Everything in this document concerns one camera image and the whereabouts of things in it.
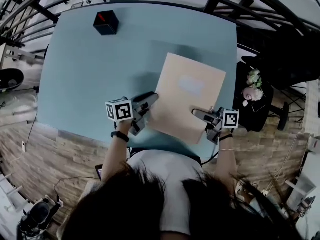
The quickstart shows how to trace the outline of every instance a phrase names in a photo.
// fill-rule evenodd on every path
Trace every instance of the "woman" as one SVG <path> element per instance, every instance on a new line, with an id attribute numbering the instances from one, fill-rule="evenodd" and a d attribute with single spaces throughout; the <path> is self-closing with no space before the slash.
<path id="1" fill-rule="evenodd" d="M 68 239 L 301 239 L 293 221 L 248 182 L 260 213 L 236 198 L 236 159 L 229 130 L 220 134 L 214 178 L 192 158 L 144 150 L 126 163 L 131 122 L 119 123 L 98 190 L 71 214 Z"/>

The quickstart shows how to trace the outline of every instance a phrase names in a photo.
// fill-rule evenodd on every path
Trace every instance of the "white label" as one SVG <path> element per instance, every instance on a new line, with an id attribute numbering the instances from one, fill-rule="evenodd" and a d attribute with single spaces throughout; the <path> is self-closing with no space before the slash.
<path id="1" fill-rule="evenodd" d="M 205 87 L 204 82 L 188 75 L 181 76 L 178 85 L 184 91 L 195 96 L 201 96 L 202 90 Z"/>

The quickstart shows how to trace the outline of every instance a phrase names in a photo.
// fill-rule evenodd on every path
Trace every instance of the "blue tabletop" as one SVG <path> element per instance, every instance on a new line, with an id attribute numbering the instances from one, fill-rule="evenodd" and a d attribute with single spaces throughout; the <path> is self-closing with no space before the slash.
<path id="1" fill-rule="evenodd" d="M 93 27 L 95 17 L 97 12 L 111 10 L 119 20 L 117 34 L 101 36 Z M 232 108 L 235 24 L 173 6 L 105 4 L 61 15 L 44 62 L 38 121 L 109 144 L 114 124 L 107 119 L 105 102 L 155 91 L 167 53 L 225 71 L 215 108 Z M 148 128 L 137 137 L 130 136 L 129 145 L 203 158 L 210 157 L 215 148 L 205 134 L 199 144 L 186 145 Z"/>

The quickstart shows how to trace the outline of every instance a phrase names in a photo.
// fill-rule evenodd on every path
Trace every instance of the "beige folder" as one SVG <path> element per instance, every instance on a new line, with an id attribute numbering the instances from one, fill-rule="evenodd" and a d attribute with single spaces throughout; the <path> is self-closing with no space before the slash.
<path id="1" fill-rule="evenodd" d="M 168 53 L 156 88 L 159 99 L 151 107 L 148 127 L 197 144 L 207 124 L 192 114 L 215 106 L 226 72 Z"/>

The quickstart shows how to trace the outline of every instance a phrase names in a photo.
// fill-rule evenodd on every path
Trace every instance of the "metal rail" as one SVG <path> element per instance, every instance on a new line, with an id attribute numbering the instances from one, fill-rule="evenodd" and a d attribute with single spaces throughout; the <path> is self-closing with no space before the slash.
<path id="1" fill-rule="evenodd" d="M 44 30 L 47 29 L 51 29 L 54 28 L 56 23 L 59 20 L 59 16 L 61 15 L 61 13 L 57 13 L 57 14 L 52 14 L 51 12 L 49 12 L 48 10 L 58 6 L 62 3 L 66 3 L 72 0 L 58 0 L 55 1 L 51 4 L 49 4 L 46 7 L 40 7 L 39 6 L 39 1 L 40 0 L 25 0 L 15 11 L 13 11 L 2 23 L 2 25 L 0 25 L 0 32 L 3 32 L 3 30 L 5 29 L 5 27 L 8 27 L 8 24 L 11 23 L 10 28 L 1 35 L 2 38 L 8 38 L 11 39 L 13 41 L 16 42 L 20 42 L 22 41 L 24 38 L 35 35 L 39 32 L 42 32 Z M 182 5 L 182 4 L 176 4 L 176 3 L 169 3 L 169 2 L 156 2 L 156 1 L 131 1 L 130 3 L 146 3 L 146 4 L 158 4 L 158 5 L 167 5 L 167 6 L 175 6 L 175 7 L 180 7 L 180 8 L 185 8 L 188 10 L 194 10 L 194 11 L 198 11 L 198 12 L 202 12 L 202 13 L 206 13 L 206 14 L 210 14 L 210 15 L 214 15 L 216 17 L 225 19 L 227 21 L 233 22 L 235 24 L 237 24 L 239 27 L 241 28 L 247 28 L 250 31 L 254 31 L 255 33 L 258 33 L 259 35 L 261 35 L 263 38 L 270 38 L 268 35 L 266 35 L 265 32 L 261 32 L 259 29 L 256 29 L 244 22 L 242 22 L 243 20 L 246 21 L 259 21 L 262 22 L 266 25 L 268 25 L 269 27 L 273 28 L 274 30 L 278 30 L 279 26 L 281 25 L 293 25 L 295 28 L 297 28 L 302 34 L 306 34 L 311 30 L 317 29 L 320 30 L 320 26 L 309 22 L 307 20 L 303 20 L 298 18 L 290 9 L 288 9 L 285 5 L 283 5 L 280 1 L 278 0 L 260 0 L 263 3 L 265 3 L 267 6 L 271 7 L 273 10 L 268 10 L 268 9 L 262 9 L 262 8 L 256 8 L 256 7 L 250 7 L 249 6 L 243 6 L 242 4 L 237 4 L 234 3 L 230 0 L 208 0 L 205 8 L 198 8 L 198 7 L 192 7 L 192 6 L 187 6 L 187 5 Z M 219 3 L 222 3 L 226 6 L 220 6 L 217 7 L 217 5 Z M 84 7 L 88 7 L 88 6 L 95 6 L 97 4 L 92 4 L 92 5 L 87 5 Z M 14 22 L 14 19 L 16 18 L 17 15 L 19 15 L 21 12 L 26 12 L 26 10 L 28 8 L 36 8 L 37 11 L 31 11 L 29 13 L 29 15 L 27 17 L 23 16 L 21 17 L 20 21 L 18 22 Z M 221 10 L 230 10 L 230 12 L 221 12 Z M 233 18 L 231 15 L 234 15 L 236 12 L 236 14 L 238 15 L 237 18 Z M 37 14 L 43 14 L 45 15 L 47 18 L 37 21 L 29 26 L 26 26 L 27 22 L 29 19 L 31 19 L 32 17 L 34 17 Z M 27 35 L 23 35 L 23 33 L 32 28 L 37 26 L 38 24 L 44 23 L 46 21 L 53 21 L 52 25 L 50 26 L 46 26 L 43 28 L 40 28 L 36 31 L 33 31 Z M 18 31 L 18 27 L 24 23 L 24 26 L 22 27 L 22 29 L 19 29 Z M 35 40 L 37 38 L 41 38 L 44 36 L 48 36 L 51 35 L 53 32 L 51 33 L 46 33 L 46 34 L 41 34 L 38 36 L 35 36 L 31 39 L 28 39 L 27 41 L 22 42 L 22 44 L 30 42 L 31 40 Z"/>

